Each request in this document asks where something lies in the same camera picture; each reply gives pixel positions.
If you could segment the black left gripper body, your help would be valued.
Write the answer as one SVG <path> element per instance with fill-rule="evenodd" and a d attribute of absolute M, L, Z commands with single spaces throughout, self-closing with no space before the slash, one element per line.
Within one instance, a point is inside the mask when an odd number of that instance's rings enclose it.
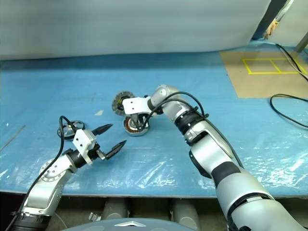
<path fill-rule="evenodd" d="M 106 160 L 106 154 L 100 150 L 100 145 L 96 143 L 93 147 L 93 149 L 88 151 L 88 157 L 91 161 L 94 161 L 95 159 L 99 158 L 101 160 Z"/>

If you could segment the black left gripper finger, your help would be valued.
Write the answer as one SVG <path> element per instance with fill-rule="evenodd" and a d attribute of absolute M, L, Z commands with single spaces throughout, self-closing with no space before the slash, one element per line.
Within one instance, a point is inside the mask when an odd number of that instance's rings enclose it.
<path fill-rule="evenodd" d="M 114 155 L 116 155 L 122 148 L 123 146 L 126 144 L 126 140 L 119 142 L 118 144 L 116 144 L 111 151 L 109 151 L 106 155 L 105 158 L 107 160 L 109 160 L 111 157 L 113 157 Z"/>
<path fill-rule="evenodd" d="M 95 128 L 92 130 L 92 133 L 94 136 L 101 135 L 105 133 L 108 129 L 110 129 L 113 126 L 113 124 L 106 124 L 100 127 Z"/>

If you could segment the bystander bare hand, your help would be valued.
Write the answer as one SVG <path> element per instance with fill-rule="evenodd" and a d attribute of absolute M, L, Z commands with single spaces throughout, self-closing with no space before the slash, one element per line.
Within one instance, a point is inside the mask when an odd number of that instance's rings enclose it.
<path fill-rule="evenodd" d="M 277 26 L 278 26 L 278 21 L 276 20 L 276 19 L 274 19 L 271 23 L 270 23 L 270 25 L 268 26 L 268 28 L 265 30 L 265 32 L 264 32 L 264 36 L 263 36 L 263 38 L 264 39 L 268 39 L 272 34 L 273 34 L 273 32 L 275 31 L 275 29 L 277 28 Z"/>

